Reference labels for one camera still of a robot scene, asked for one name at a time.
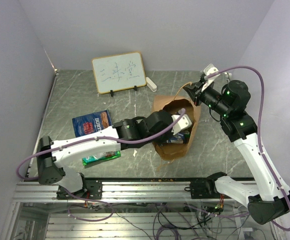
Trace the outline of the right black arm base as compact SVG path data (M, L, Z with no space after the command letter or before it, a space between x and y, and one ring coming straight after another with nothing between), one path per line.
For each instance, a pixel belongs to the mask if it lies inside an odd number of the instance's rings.
M221 197L221 194L216 191L215 184L209 180L192 181L184 191L190 193L191 199L220 199Z

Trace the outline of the brown paper bag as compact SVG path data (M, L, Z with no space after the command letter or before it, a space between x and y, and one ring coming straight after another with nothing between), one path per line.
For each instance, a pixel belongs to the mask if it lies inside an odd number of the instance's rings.
M181 114L181 109L186 110L185 115L173 127L175 135L172 135L162 143L154 143L157 154L161 157L158 169L175 160L184 157L189 151L195 138L198 122L201 115L201 107L196 106L192 100L184 96L175 95L156 95L153 100L151 112L165 110L177 119Z

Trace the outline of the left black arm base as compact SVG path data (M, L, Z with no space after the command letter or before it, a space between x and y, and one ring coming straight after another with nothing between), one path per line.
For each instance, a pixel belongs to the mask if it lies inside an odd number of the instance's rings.
M79 198L85 198L90 200L100 200L102 198L102 182L93 178L86 178L83 180L83 188L72 194ZM56 193L57 200L73 200L70 194L68 194L64 187L59 186Z

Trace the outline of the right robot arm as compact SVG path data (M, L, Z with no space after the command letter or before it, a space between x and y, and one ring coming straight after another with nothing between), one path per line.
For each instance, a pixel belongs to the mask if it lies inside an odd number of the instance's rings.
M212 85L203 89L203 83L199 81L185 86L184 90L196 106L205 104L220 115L223 132L242 154L257 184L249 187L218 172L208 176L206 194L211 198L224 194L236 200L260 225L289 213L290 187L264 152L265 148L258 140L258 127L245 111L251 98L247 85L232 80L218 92Z

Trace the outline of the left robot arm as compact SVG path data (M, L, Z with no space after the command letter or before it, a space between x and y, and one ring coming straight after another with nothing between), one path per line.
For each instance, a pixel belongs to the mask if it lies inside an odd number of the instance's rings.
M166 141L179 132L177 126L183 116L164 110L148 117L136 117L117 122L101 131L66 140L52 140L44 136L39 140L36 153L38 182L40 185L58 184L74 198L86 195L83 174L70 167L72 161L105 152L139 149L152 142Z

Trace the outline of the blue Burts chips bag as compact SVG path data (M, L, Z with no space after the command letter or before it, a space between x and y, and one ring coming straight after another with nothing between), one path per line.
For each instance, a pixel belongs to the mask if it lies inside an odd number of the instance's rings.
M108 110L98 111L72 119L74 134L81 137L96 132L112 125Z

